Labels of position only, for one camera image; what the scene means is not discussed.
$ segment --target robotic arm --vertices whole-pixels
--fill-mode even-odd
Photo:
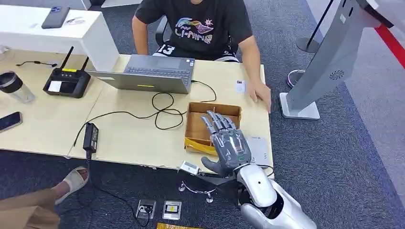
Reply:
[[[234,178],[242,184],[238,203],[244,219],[255,229],[315,229],[316,224],[305,215],[301,205],[269,179],[262,168],[250,164],[249,146],[233,121],[211,111],[207,113],[212,122],[207,117],[202,120],[211,133],[219,160],[213,162],[203,157],[201,161],[209,170],[224,177],[224,182]]]

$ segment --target carpet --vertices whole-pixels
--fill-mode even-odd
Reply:
[[[266,83],[272,98],[289,89],[286,75],[305,68],[311,54],[295,46],[298,36],[311,33],[316,23],[305,0],[245,0],[252,29],[265,65]],[[120,53],[136,53],[131,18],[136,6],[104,8],[106,22]],[[149,26],[149,52],[157,49]],[[280,111],[269,115],[277,181],[322,229],[405,228],[405,210],[381,163],[357,108],[344,84],[317,101],[318,121],[284,119]],[[83,161],[16,152],[0,154],[0,198],[55,184]],[[139,198],[158,200],[157,222],[208,229],[251,228],[233,204],[221,194],[207,204],[205,196],[180,193],[176,171],[95,162],[95,183],[137,205]],[[91,199],[86,187],[58,206],[58,212],[78,207],[77,197]],[[182,200],[180,221],[161,219],[163,200]],[[91,228],[128,228],[130,212],[115,199],[98,193],[93,203]],[[90,212],[62,216],[60,228],[86,228]]]

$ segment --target robot finger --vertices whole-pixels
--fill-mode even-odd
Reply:
[[[219,121],[221,122],[222,126],[224,126],[225,129],[229,129],[231,127],[228,121],[221,114],[215,113],[215,115],[218,117]]]
[[[205,123],[205,125],[208,128],[208,131],[210,132],[210,134],[215,134],[216,133],[216,129],[215,127],[211,124],[210,120],[208,120],[208,118],[201,116],[202,121]]]
[[[225,117],[225,119],[228,121],[228,124],[231,126],[230,128],[236,130],[235,123],[232,121],[232,119],[230,119],[229,117]]]
[[[221,122],[219,121],[219,119],[215,115],[215,113],[212,112],[212,111],[207,111],[207,113],[213,119],[213,122],[215,123],[215,126],[216,126],[217,130],[222,130],[224,128],[224,126],[222,126]]]

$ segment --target stanchion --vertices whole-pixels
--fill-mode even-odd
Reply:
[[[325,12],[323,13],[322,17],[320,18],[317,27],[315,28],[315,31],[312,33],[311,37],[302,37],[298,38],[295,44],[299,49],[301,49],[304,52],[316,52],[320,46],[319,42],[314,40],[315,34],[319,29],[320,24],[322,23],[323,19],[326,16],[326,13],[328,13],[330,6],[332,5],[333,0],[330,0],[328,6],[326,7]]]

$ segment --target person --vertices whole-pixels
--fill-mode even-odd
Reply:
[[[1,228],[57,229],[60,218],[54,205],[81,189],[89,176],[86,168],[77,167],[53,188],[0,200]]]
[[[255,102],[260,97],[270,112],[270,89],[260,78],[260,52],[243,0],[143,0],[132,19],[138,54],[148,55],[147,25],[163,15],[172,34],[154,55],[239,62],[238,45],[249,95]]]

